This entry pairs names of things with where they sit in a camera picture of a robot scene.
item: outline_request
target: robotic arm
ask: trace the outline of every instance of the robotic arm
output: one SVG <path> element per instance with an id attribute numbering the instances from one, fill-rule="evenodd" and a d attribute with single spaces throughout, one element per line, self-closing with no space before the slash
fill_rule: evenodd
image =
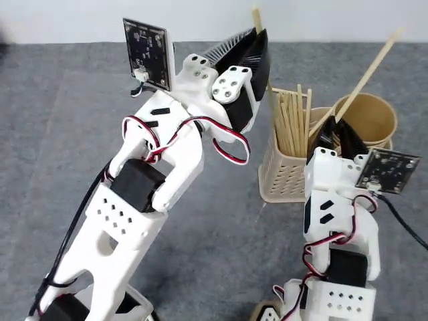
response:
<path id="1" fill-rule="evenodd" d="M 265 31 L 249 29 L 203 55 L 189 55 L 178 75 L 171 70 L 166 30 L 124 19 L 132 75 L 156 88 L 122 122 L 122 148 L 103 172 L 86 220 L 56 273 L 44 279 L 26 321 L 145 321 L 152 304 L 128 281 L 179 200 L 203 170 L 202 134 L 229 161 L 245 165 L 251 130 L 270 69 Z M 242 143 L 246 158 L 219 142 Z M 172 165 L 164 175 L 159 161 Z M 84 272 L 94 283 L 73 295 Z"/>
<path id="2" fill-rule="evenodd" d="M 304 170 L 302 260 L 309 272 L 303 280 L 274 286 L 280 307 L 264 306 L 255 320 L 372 320 L 376 290 L 369 282 L 381 272 L 379 228 L 372 216 L 376 197 L 399 194 L 418 162 L 419 157 L 390 150 L 347 159 L 328 147 L 315 148 Z"/>

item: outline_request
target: black cable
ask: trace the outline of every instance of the black cable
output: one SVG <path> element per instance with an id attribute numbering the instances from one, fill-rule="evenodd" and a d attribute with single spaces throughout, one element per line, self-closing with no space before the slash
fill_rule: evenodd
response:
<path id="1" fill-rule="evenodd" d="M 404 221 L 404 219 L 399 215 L 399 212 L 395 209 L 394 205 L 384 196 L 384 195 L 376 195 L 381 201 L 383 201 L 385 204 L 388 205 L 389 209 L 391 210 L 392 214 L 395 216 L 397 221 L 405 228 L 407 232 L 409 232 L 410 235 L 419 243 L 421 244 L 427 251 L 428 251 L 428 244 L 421 239 L 419 235 L 416 234 L 415 231 L 412 230 L 410 226 L 407 225 L 407 223 Z"/>
<path id="2" fill-rule="evenodd" d="M 61 243 L 60 249 L 58 250 L 58 253 L 56 255 L 55 261 L 53 262 L 52 268 L 48 275 L 43 279 L 43 281 L 40 284 L 39 289 L 37 290 L 37 293 L 35 294 L 34 302 L 31 305 L 31 308 L 28 312 L 29 316 L 34 315 L 36 310 L 39 308 L 40 300 L 43 298 L 43 295 L 45 294 L 47 288 L 49 286 L 56 286 L 57 284 L 54 282 L 54 278 L 56 275 L 56 272 L 58 270 L 58 266 L 60 265 L 61 259 L 64 256 L 64 252 L 66 250 L 67 244 L 72 237 L 73 231 L 76 228 L 76 225 L 78 224 L 79 218 L 82 216 L 82 213 L 88 204 L 88 201 L 90 200 L 92 193 L 95 191 L 95 188 L 98 186 L 98 183 L 102 180 L 104 176 L 104 172 L 108 168 L 108 165 L 110 162 L 106 164 L 106 166 L 103 167 L 103 169 L 98 173 L 94 181 L 92 182 L 91 186 L 89 187 L 88 191 L 86 192 L 84 198 L 82 199 L 82 202 L 80 203 L 80 206 L 78 210 L 76 211 L 76 214 L 73 217 L 72 222 L 70 223 L 70 226 L 68 227 L 66 236 L 64 236 L 64 239 Z"/>

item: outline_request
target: black slot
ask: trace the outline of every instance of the black slot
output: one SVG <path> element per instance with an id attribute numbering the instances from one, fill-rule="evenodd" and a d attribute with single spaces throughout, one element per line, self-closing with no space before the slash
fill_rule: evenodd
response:
<path id="1" fill-rule="evenodd" d="M 152 115 L 165 115 L 165 114 L 169 114 L 170 112 L 171 110 L 169 108 L 158 108 L 158 109 L 152 110 L 150 113 Z"/>

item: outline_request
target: white plastic part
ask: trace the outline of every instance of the white plastic part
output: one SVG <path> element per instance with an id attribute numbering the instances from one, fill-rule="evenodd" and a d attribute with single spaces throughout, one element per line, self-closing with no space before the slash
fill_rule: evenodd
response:
<path id="1" fill-rule="evenodd" d="M 372 320 L 376 290 L 345 286 L 320 280 L 308 282 L 306 300 L 307 321 L 329 320 L 329 317 L 345 320 Z"/>
<path id="2" fill-rule="evenodd" d="M 86 220 L 59 265 L 54 282 L 66 284 L 88 271 L 94 278 L 90 313 L 86 321 L 113 317 L 127 284 L 167 219 L 167 213 L 140 213 L 112 192 L 98 186 L 86 210 Z M 117 242 L 110 245 L 110 237 Z M 66 288 L 49 287 L 40 302 L 41 311 Z"/>
<path id="3" fill-rule="evenodd" d="M 352 231 L 354 207 L 352 199 L 359 194 L 367 194 L 364 189 L 355 188 L 361 167 L 352 160 L 337 157 L 336 152 L 326 148 L 316 148 L 314 156 L 305 168 L 306 197 L 311 198 L 310 219 L 306 219 L 304 237 L 312 243 L 330 236 L 331 232 Z M 325 215 L 332 215 L 327 222 Z M 368 258 L 367 278 L 375 280 L 381 272 L 379 255 L 379 228 L 373 216 L 362 206 L 356 207 L 356 231 L 350 244 Z M 330 244 L 313 247 L 312 264 L 324 273 L 330 264 Z"/>
<path id="4" fill-rule="evenodd" d="M 259 321 L 280 321 L 280 317 L 272 307 L 266 308 L 259 318 Z"/>
<path id="5" fill-rule="evenodd" d="M 159 108 L 169 108 L 169 113 L 153 112 Z M 150 97 L 135 116 L 145 122 L 158 122 L 158 126 L 151 129 L 161 146 L 166 145 L 179 124 L 190 117 L 181 103 L 161 91 Z M 129 158 L 140 158 L 146 148 L 146 141 L 153 144 L 147 131 L 139 127 L 138 123 L 129 122 L 124 144 L 110 163 L 110 174 L 116 177 Z M 152 198 L 153 208 L 160 212 L 170 209 L 203 170 L 201 136 L 194 123 L 185 125 L 176 143 L 163 152 L 162 159 L 174 168 Z"/>
<path id="6" fill-rule="evenodd" d="M 93 285 L 88 286 L 76 293 L 75 297 L 85 305 L 88 309 L 90 309 L 91 301 L 92 301 L 92 292 L 94 290 Z M 126 287 L 126 293 L 129 294 L 134 300 L 139 303 L 139 306 L 133 307 L 131 311 L 125 314 L 115 314 L 111 318 L 111 321 L 150 321 L 152 320 L 150 314 L 153 311 L 153 305 L 142 296 L 137 290 L 135 290 L 129 284 Z"/>
<path id="7" fill-rule="evenodd" d="M 242 87 L 247 92 L 253 117 L 242 130 L 242 133 L 251 130 L 254 124 L 255 117 L 259 111 L 259 102 L 255 101 L 253 88 L 251 87 L 251 77 L 253 73 L 251 68 L 230 66 L 225 72 L 223 72 L 214 82 L 212 87 L 213 97 L 216 101 L 222 104 L 230 104 L 238 99 L 241 94 Z"/>
<path id="8" fill-rule="evenodd" d="M 281 307 L 281 317 L 284 317 L 289 311 L 292 310 L 296 304 L 299 293 L 301 280 L 291 279 L 284 284 L 284 304 Z M 288 317 L 287 321 L 302 321 L 300 308 Z"/>
<path id="9" fill-rule="evenodd" d="M 217 70 L 210 68 L 207 58 L 191 54 L 183 61 L 183 69 L 175 78 L 174 90 L 168 94 L 181 102 L 190 115 L 208 116 L 231 127 L 224 107 L 212 99 L 211 87 L 218 75 Z M 234 141 L 217 128 L 205 127 L 205 130 L 218 141 Z"/>

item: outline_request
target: wooden skewer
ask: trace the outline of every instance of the wooden skewer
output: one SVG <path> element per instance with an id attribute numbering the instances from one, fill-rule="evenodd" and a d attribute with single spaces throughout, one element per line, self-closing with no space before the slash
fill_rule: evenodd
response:
<path id="1" fill-rule="evenodd" d="M 286 132 L 286 126 L 284 123 L 284 117 L 282 116 L 281 111 L 281 98 L 278 95 L 277 98 L 277 104 L 275 104 L 275 117 L 274 117 L 274 123 L 275 123 L 275 130 L 276 130 L 276 141 L 278 143 L 279 150 L 287 155 L 290 153 L 290 149 L 288 147 L 288 142 L 286 140 L 287 138 L 287 132 Z"/>
<path id="2" fill-rule="evenodd" d="M 288 94 L 294 94 L 294 92 L 293 91 L 291 91 L 291 90 L 286 90 L 286 89 L 280 89 L 280 88 L 272 88 L 272 92 L 277 92 L 277 93 L 282 93 L 282 92 L 284 92 L 284 93 L 288 93 Z M 304 94 L 304 93 L 302 93 L 302 97 L 308 97 L 308 95 L 307 94 Z"/>
<path id="3" fill-rule="evenodd" d="M 254 5 L 251 12 L 253 14 L 253 22 L 254 22 L 254 26 L 255 26 L 255 32 L 260 33 L 263 30 L 263 26 L 261 24 L 261 15 L 260 15 L 259 7 L 257 5 Z M 272 86 L 270 84 L 270 79 L 268 79 L 267 82 L 268 82 L 267 83 L 267 91 L 269 94 L 269 105 L 273 110 L 274 109 L 274 93 L 272 92 Z"/>
<path id="4" fill-rule="evenodd" d="M 305 151 L 304 156 L 308 156 L 308 139 L 310 124 L 310 109 L 312 104 L 312 89 L 308 89 L 308 98 L 306 99 L 306 119 L 305 119 Z"/>
<path id="5" fill-rule="evenodd" d="M 304 157 L 305 150 L 305 122 L 303 120 L 303 97 L 302 97 L 302 85 L 297 85 L 297 112 L 298 112 L 298 123 L 299 123 L 299 145 L 300 145 L 300 157 Z"/>
<path id="6" fill-rule="evenodd" d="M 290 124 L 292 126 L 293 143 L 296 151 L 296 154 L 294 156 L 299 157 L 300 156 L 299 118 L 298 118 L 298 111 L 297 111 L 297 95 L 295 94 L 290 95 L 289 113 L 291 115 Z"/>
<path id="7" fill-rule="evenodd" d="M 386 44 L 383 46 L 383 48 L 378 53 L 377 57 L 373 60 L 373 62 L 370 65 L 370 67 L 368 67 L 368 70 L 366 71 L 366 73 L 364 74 L 364 76 L 361 78 L 361 80 L 356 85 L 355 89 L 349 95 L 348 99 L 343 104 L 342 108 L 338 111 L 338 113 L 336 115 L 336 122 L 338 122 L 340 119 L 342 119 L 344 113 L 348 110 L 349 106 L 354 101 L 356 95 L 358 95 L 358 93 L 362 90 L 362 88 L 364 87 L 364 85 L 368 82 L 368 80 L 370 79 L 370 77 L 373 75 L 373 73 L 375 72 L 375 70 L 381 64 L 382 60 L 387 55 L 388 51 L 392 48 L 392 46 L 394 45 L 395 41 L 400 36 L 400 34 L 402 34 L 403 31 L 404 31 L 404 28 L 400 28 L 400 29 L 396 30 L 390 36 L 390 38 L 388 39 L 388 41 L 386 42 Z"/>
<path id="8" fill-rule="evenodd" d="M 385 56 L 387 55 L 388 51 L 392 48 L 393 44 L 395 43 L 395 41 L 397 40 L 397 38 L 400 36 L 400 34 L 402 34 L 403 31 L 404 31 L 404 28 L 400 28 L 400 29 L 396 30 L 396 32 L 394 32 L 392 34 L 392 36 L 390 36 L 390 38 L 388 39 L 388 41 L 386 42 L 386 44 L 383 46 L 383 48 L 378 53 L 377 57 L 373 60 L 373 62 L 370 65 L 370 67 L 368 67 L 368 70 L 366 71 L 366 73 L 364 74 L 364 76 L 361 78 L 361 80 L 359 81 L 359 83 L 356 85 L 355 89 L 349 95 L 348 99 L 346 100 L 346 102 L 344 103 L 344 105 L 342 106 L 342 108 L 339 110 L 338 114 L 336 115 L 336 122 L 338 122 L 340 119 L 342 119 L 344 113 L 349 108 L 349 106 L 352 104 L 352 102 L 354 101 L 356 95 L 358 95 L 358 93 L 362 90 L 362 88 L 364 87 L 364 85 L 368 82 L 368 80 L 370 79 L 370 77 L 375 72 L 376 68 L 382 62 L 383 58 L 385 58 Z M 314 125 L 314 127 L 312 127 L 312 129 L 309 131 L 309 138 L 312 135 L 314 135 L 320 129 L 320 127 L 325 123 L 325 121 L 327 120 L 327 118 L 330 117 L 334 113 L 334 111 L 335 111 L 334 108 L 331 108 L 331 110 L 328 113 L 326 113 Z"/>
<path id="9" fill-rule="evenodd" d="M 290 122 L 290 115 L 288 113 L 288 105 L 290 104 L 291 95 L 283 96 L 284 103 L 281 104 L 282 116 L 284 117 L 284 122 L 286 123 L 287 130 L 287 140 L 290 144 L 290 156 L 296 155 L 296 147 L 294 146 L 293 134 L 292 134 L 292 124 Z"/>

